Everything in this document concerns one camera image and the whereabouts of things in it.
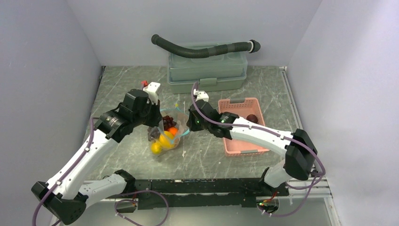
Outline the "yellow lemon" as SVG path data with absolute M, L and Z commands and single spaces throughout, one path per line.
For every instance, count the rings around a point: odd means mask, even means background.
M 163 152 L 163 147 L 162 147 L 162 145 L 161 145 L 159 142 L 153 142 L 153 143 L 151 144 L 151 152 L 152 152 L 154 155 L 159 155 L 159 154 L 161 154 L 161 153 Z

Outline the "yellow mango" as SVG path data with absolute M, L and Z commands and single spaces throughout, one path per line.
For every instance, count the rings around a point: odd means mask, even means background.
M 159 137 L 159 143 L 164 149 L 171 149 L 174 145 L 174 135 L 169 131 L 164 131 Z

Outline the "dark red grape bunch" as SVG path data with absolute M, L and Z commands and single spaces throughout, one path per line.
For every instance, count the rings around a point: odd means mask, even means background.
M 176 127 L 177 128 L 177 122 L 174 120 L 173 117 L 166 115 L 163 116 L 161 125 L 158 127 L 149 127 L 148 128 L 148 138 L 154 139 L 154 138 L 159 138 L 160 135 L 164 132 L 167 131 L 168 128 L 170 127 Z

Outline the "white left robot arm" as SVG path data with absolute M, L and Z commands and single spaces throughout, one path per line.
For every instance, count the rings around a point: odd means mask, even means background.
M 90 120 L 89 137 L 74 156 L 48 181 L 38 181 L 32 186 L 32 193 L 40 201 L 32 217 L 33 226 L 42 206 L 69 225 L 104 198 L 117 194 L 128 198 L 134 194 L 136 179 L 122 169 L 92 184 L 83 183 L 103 156 L 134 128 L 158 125 L 162 119 L 158 90 L 157 83 L 132 89 L 116 108 L 104 112 L 96 122 Z

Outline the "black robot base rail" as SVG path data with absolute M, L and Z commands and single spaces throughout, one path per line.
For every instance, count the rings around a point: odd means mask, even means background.
M 165 207 L 241 206 L 254 208 L 263 198 L 288 196 L 284 184 L 261 188 L 258 178 L 138 179 L 135 187 L 112 198 L 133 198 L 139 210 Z

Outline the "dark red plum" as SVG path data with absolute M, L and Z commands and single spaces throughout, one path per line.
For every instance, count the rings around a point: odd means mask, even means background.
M 248 120 L 248 121 L 250 121 L 250 122 L 252 122 L 252 123 L 256 123 L 256 124 L 259 122 L 258 117 L 257 117 L 256 115 L 254 115 L 254 114 L 249 114 L 249 115 L 246 117 L 246 120 Z

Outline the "clear zip top bag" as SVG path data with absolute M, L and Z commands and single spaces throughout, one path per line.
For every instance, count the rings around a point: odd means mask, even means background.
M 189 115 L 178 104 L 162 109 L 160 113 L 162 118 L 159 124 L 147 129 L 150 150 L 154 155 L 177 148 L 183 136 L 190 132 L 186 125 Z

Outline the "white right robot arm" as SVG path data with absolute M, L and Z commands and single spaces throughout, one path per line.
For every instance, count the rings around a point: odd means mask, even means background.
M 261 176 L 259 189 L 264 195 L 273 194 L 292 178 L 308 180 L 316 161 L 317 149 L 305 130 L 277 131 L 234 113 L 219 113 L 203 99 L 194 100 L 190 106 L 187 126 L 192 132 L 206 130 L 215 137 L 249 142 L 280 155 L 282 161 Z

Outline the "orange fruit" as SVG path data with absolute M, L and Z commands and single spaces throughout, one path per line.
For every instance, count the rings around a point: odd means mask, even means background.
M 171 133 L 173 136 L 176 136 L 176 134 L 178 133 L 178 129 L 176 127 L 170 127 L 167 129 L 167 131 Z

